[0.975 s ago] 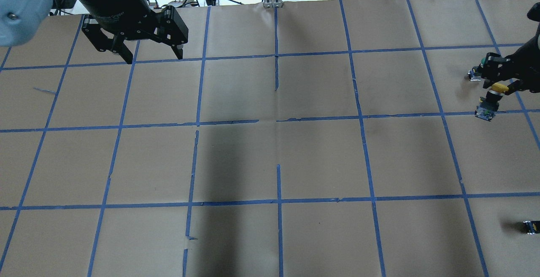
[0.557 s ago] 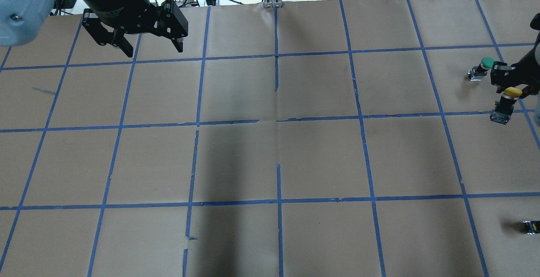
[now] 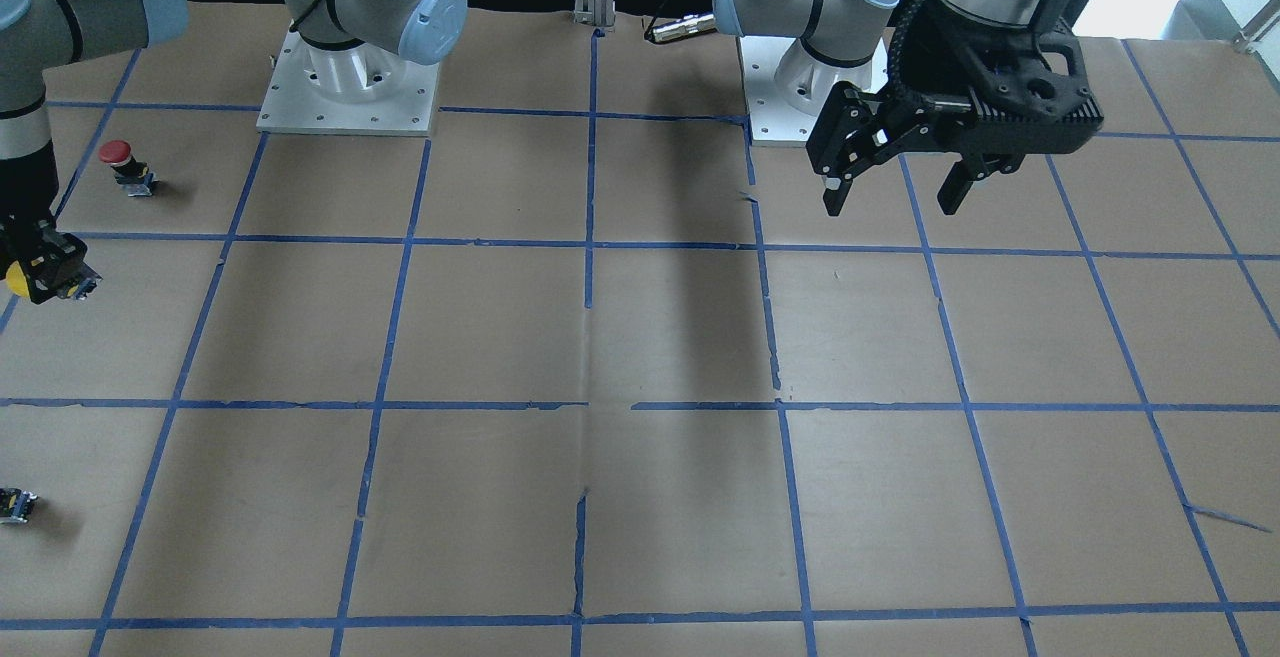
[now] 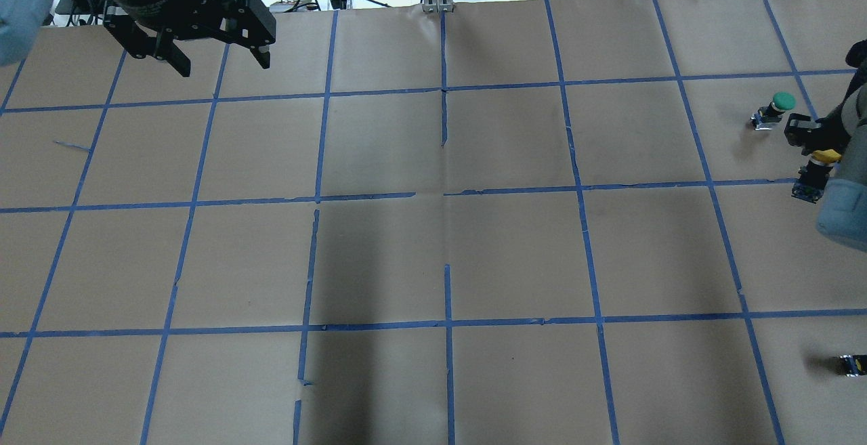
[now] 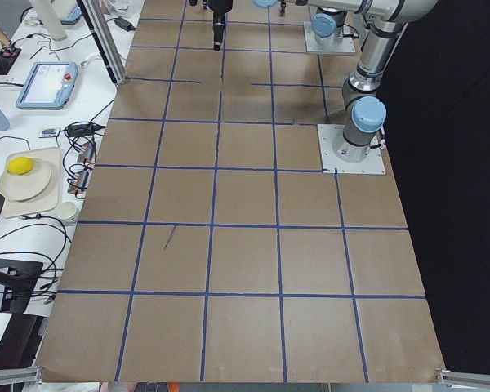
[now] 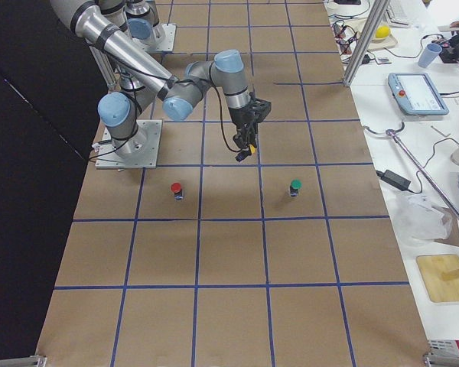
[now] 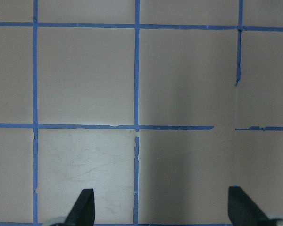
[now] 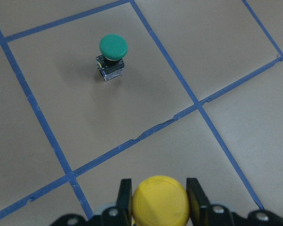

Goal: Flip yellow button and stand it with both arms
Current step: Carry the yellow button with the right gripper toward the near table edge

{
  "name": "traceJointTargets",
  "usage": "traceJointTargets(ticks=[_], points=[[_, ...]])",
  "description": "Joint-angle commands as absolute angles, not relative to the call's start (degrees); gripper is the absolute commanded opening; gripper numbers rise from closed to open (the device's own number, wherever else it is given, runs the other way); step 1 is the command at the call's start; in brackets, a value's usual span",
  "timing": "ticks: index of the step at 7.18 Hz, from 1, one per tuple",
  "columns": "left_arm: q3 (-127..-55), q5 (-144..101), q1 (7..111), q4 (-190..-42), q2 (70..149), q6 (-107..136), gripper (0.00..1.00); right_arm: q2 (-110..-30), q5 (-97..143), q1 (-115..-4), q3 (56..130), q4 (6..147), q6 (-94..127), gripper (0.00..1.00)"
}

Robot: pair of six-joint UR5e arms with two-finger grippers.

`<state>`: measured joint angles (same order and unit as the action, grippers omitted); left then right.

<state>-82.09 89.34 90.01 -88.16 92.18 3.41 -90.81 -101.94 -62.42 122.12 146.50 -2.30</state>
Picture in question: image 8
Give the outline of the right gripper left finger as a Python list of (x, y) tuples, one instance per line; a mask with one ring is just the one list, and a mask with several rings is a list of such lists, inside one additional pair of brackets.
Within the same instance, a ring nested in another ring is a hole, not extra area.
[(114, 206), (106, 208), (101, 215), (102, 226), (132, 225), (132, 180), (122, 179), (117, 201)]

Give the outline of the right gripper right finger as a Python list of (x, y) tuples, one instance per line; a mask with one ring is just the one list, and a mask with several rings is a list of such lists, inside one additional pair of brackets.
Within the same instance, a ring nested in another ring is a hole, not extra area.
[(196, 178), (186, 179), (190, 219), (194, 226), (232, 226), (233, 218), (225, 206), (211, 204)]

